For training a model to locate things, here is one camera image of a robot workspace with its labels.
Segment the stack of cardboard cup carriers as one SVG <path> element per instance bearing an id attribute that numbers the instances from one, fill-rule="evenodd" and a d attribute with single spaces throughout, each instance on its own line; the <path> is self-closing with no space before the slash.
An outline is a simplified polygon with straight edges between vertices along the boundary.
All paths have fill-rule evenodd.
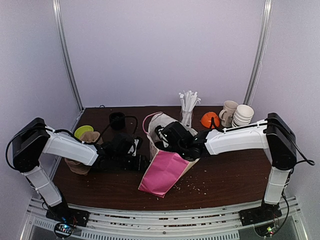
<path id="1" fill-rule="evenodd" d="M 86 131 L 79 140 L 85 143 L 95 143 L 101 134 L 98 131 Z M 64 161 L 70 171 L 78 175 L 87 175 L 92 168 L 93 163 L 97 159 L 97 149 L 94 145 L 86 144 L 71 144 L 71 149 L 74 153 L 68 153 Z"/>

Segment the pink and white paper bag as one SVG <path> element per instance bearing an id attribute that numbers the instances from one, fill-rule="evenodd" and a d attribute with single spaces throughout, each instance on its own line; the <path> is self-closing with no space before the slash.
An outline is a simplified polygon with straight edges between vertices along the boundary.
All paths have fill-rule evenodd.
<path id="1" fill-rule="evenodd" d="M 176 119 L 163 112 L 147 115 L 142 122 L 142 130 L 149 140 L 150 164 L 145 171 L 138 190 L 164 198 L 177 181 L 200 159 L 188 161 L 178 153 L 161 150 L 156 146 L 161 140 L 155 133 L 157 126 L 165 127 Z"/>

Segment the stack of black cup lids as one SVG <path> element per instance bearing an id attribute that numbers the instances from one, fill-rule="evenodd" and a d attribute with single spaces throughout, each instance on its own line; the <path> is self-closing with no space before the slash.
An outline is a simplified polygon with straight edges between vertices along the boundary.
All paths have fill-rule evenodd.
<path id="1" fill-rule="evenodd" d="M 126 127 L 125 114 L 123 112 L 113 112 L 109 115 L 109 124 L 114 131 L 120 131 Z"/>

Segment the stack of paper cups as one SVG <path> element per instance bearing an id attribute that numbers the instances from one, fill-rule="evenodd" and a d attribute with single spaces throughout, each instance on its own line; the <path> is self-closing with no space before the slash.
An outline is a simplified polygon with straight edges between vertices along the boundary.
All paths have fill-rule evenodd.
<path id="1" fill-rule="evenodd" d="M 254 110 L 250 106 L 245 104 L 238 105 L 233 115 L 231 126 L 235 128 L 249 125 L 252 121 L 254 113 Z"/>

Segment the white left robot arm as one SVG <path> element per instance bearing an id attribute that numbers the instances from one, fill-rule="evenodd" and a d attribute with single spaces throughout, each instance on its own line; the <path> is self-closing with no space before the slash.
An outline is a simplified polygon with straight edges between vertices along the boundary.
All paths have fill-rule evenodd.
<path id="1" fill-rule="evenodd" d="M 70 208 L 61 192 L 40 163 L 43 154 L 65 158 L 99 171 L 109 169 L 144 172 L 150 161 L 139 154 L 143 139 L 134 134 L 117 133 L 103 142 L 95 133 L 92 141 L 79 139 L 66 129 L 54 129 L 37 117 L 15 134 L 6 146 L 12 150 L 10 168 L 26 177 L 47 207 L 46 217 L 67 227 L 85 227 L 90 213 Z"/>

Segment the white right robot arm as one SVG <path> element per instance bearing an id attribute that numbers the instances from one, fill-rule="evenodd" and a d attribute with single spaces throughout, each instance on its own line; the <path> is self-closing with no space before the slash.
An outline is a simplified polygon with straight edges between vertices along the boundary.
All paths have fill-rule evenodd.
<path id="1" fill-rule="evenodd" d="M 228 152 L 264 151 L 271 164 L 260 206 L 239 212 L 243 226 L 281 217 L 280 200 L 298 163 L 296 136 L 276 113 L 266 119 L 234 128 L 211 129 L 192 133 L 180 122 L 156 123 L 154 134 L 165 149 L 188 161 Z"/>

